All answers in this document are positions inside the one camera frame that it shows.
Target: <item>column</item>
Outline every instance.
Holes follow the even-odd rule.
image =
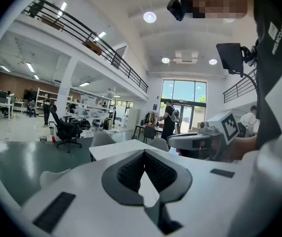
[[[71,78],[76,64],[77,59],[71,57],[60,84],[57,98],[57,115],[59,118],[62,118],[66,114],[66,105],[70,93]]]

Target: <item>ceiling light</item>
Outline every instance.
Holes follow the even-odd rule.
[[[10,70],[8,70],[6,67],[1,66],[1,68],[3,68],[4,70],[6,70],[7,72],[10,72]]]
[[[58,18],[60,18],[62,16],[62,11],[64,11],[66,9],[67,5],[68,4],[66,2],[63,2],[62,6],[60,8],[61,11],[58,12]]]
[[[235,18],[224,18],[223,20],[227,23],[232,23],[235,20]]]
[[[105,36],[105,35],[106,35],[106,33],[105,33],[105,32],[102,32],[102,33],[99,34],[98,37],[96,37],[94,40],[95,40],[95,41],[98,41],[99,38],[102,38],[102,37]]]
[[[82,83],[80,86],[83,87],[83,86],[87,86],[89,84],[90,84],[89,82],[85,82],[85,83]]]
[[[27,67],[29,68],[29,70],[30,70],[31,72],[33,72],[33,73],[35,72],[34,69],[33,69],[33,67],[32,67],[32,65],[31,65],[29,62],[27,62],[26,65],[27,65]]]
[[[210,61],[209,61],[209,64],[211,64],[211,65],[215,65],[215,64],[217,64],[218,63],[218,61],[216,60],[216,59],[211,59]]]
[[[163,62],[163,63],[169,63],[170,60],[169,60],[169,58],[166,58],[166,57],[165,57],[165,58],[162,59],[162,62]]]
[[[146,23],[154,23],[156,21],[156,15],[152,11],[148,11],[143,15],[143,19]]]

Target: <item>office chair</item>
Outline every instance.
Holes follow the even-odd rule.
[[[76,138],[83,132],[82,129],[79,128],[81,121],[73,121],[72,123],[65,122],[61,118],[59,119],[57,113],[54,111],[52,106],[50,106],[50,112],[53,116],[53,119],[56,122],[57,127],[57,136],[62,142],[57,144],[57,147],[62,144],[68,144],[68,153],[70,153],[70,144],[77,144],[82,148],[82,144],[76,142]]]
[[[160,150],[169,152],[169,146],[167,145],[166,140],[162,138],[155,138],[154,140],[151,141],[149,145],[158,148]]]
[[[149,125],[146,125],[145,128],[144,128],[144,138],[143,138],[143,142],[145,140],[145,143],[147,143],[147,139],[154,139],[155,138],[155,135],[156,135],[156,130],[154,127],[152,126],[149,126]]]

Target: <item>gray floor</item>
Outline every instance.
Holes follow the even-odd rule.
[[[116,142],[131,140],[133,132],[116,133],[113,139]],[[88,148],[92,138],[78,141],[82,143],[82,148],[71,145],[70,154],[66,146],[61,145],[57,149],[50,141],[0,141],[0,179],[19,205],[40,190],[39,177],[42,172],[60,172],[91,161]]]

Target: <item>railing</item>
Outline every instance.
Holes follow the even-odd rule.
[[[139,88],[147,92],[147,84],[130,67],[130,65],[109,46],[103,39],[93,32],[82,22],[60,10],[59,7],[47,2],[46,0],[35,0],[23,10],[24,14],[30,17],[37,17],[47,25],[56,28],[59,31],[71,35],[74,39],[80,41],[96,54],[104,57],[112,66],[123,72],[128,79],[131,79]]]
[[[257,70],[253,69],[248,75],[256,81],[256,73]],[[233,85],[231,88],[229,88],[227,91],[223,93],[224,96],[224,102],[227,103],[233,99],[236,99],[240,96],[245,95],[246,93],[249,93],[250,91],[254,90],[254,85],[248,79],[247,77],[243,77],[242,80],[240,80],[237,84]]]

